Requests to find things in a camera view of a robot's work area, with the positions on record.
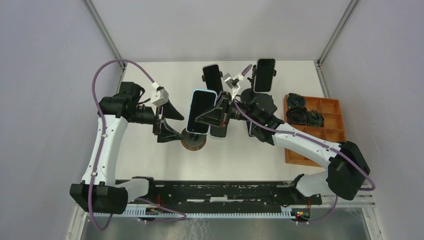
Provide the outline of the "wooden-base black plate stand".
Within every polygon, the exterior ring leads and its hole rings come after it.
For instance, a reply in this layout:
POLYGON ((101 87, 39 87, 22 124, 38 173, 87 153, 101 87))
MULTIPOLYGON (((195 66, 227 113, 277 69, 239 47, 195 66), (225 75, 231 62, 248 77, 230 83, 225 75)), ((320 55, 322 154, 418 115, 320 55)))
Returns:
POLYGON ((206 134, 191 133, 184 128, 181 132, 181 135, 181 144, 189 151, 199 151, 206 145, 206 134))

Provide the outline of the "phone with light blue case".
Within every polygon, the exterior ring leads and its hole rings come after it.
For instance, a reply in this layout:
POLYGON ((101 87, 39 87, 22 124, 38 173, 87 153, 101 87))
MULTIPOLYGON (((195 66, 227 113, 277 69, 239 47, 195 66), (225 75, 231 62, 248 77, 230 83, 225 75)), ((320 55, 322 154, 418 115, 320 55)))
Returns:
POLYGON ((206 135, 209 132, 210 126, 196 122, 196 118, 209 108, 212 108, 216 103, 216 99, 217 93, 214 90, 195 89, 192 92, 188 121, 185 128, 187 132, 200 135, 206 135))

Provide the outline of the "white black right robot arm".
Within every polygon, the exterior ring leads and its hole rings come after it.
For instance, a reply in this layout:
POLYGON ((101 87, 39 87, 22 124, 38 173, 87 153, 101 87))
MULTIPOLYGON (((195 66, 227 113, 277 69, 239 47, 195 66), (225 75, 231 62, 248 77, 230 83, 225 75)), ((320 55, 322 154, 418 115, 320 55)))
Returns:
POLYGON ((359 191, 376 189, 370 178, 371 170, 355 143, 332 142, 298 130, 277 118, 276 110, 272 96, 266 93, 244 92, 240 101, 222 93, 217 103, 202 108, 194 119, 214 127, 223 127, 230 119, 251 122, 252 134, 260 142, 288 149, 321 166, 322 172, 296 178, 295 187, 288 191, 289 199, 295 204, 324 193, 351 201, 359 191))

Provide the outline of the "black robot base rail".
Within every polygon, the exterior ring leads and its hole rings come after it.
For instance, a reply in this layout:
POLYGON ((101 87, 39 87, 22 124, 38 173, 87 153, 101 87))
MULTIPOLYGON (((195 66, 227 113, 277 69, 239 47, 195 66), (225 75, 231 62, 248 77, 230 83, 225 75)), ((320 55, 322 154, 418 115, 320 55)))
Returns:
POLYGON ((144 199, 185 214, 278 213, 323 202, 320 194, 303 196, 291 181, 148 181, 144 199))

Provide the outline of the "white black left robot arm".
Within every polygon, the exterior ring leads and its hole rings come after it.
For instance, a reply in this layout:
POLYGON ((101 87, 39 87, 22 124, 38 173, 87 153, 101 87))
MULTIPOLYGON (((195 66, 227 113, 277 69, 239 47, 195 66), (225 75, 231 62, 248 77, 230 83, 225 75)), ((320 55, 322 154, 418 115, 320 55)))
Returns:
POLYGON ((122 214, 127 204, 139 198, 145 204, 153 203, 157 190, 146 177, 133 177, 116 183, 116 166, 124 133, 130 123, 152 126, 157 143, 182 140, 182 135, 166 122, 182 121, 169 101, 164 87, 152 84, 151 104, 140 104, 145 89, 134 82, 122 82, 119 92, 99 101, 98 127, 95 145, 88 167, 80 183, 73 183, 70 196, 85 211, 101 214, 122 214))

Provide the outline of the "phone with white case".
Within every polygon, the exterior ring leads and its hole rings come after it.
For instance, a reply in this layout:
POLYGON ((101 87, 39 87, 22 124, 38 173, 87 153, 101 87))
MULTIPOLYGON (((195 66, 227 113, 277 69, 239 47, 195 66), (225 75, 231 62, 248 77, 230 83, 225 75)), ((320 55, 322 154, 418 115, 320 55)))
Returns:
POLYGON ((227 127, 210 126, 209 134, 214 138, 225 138, 227 136, 227 127))

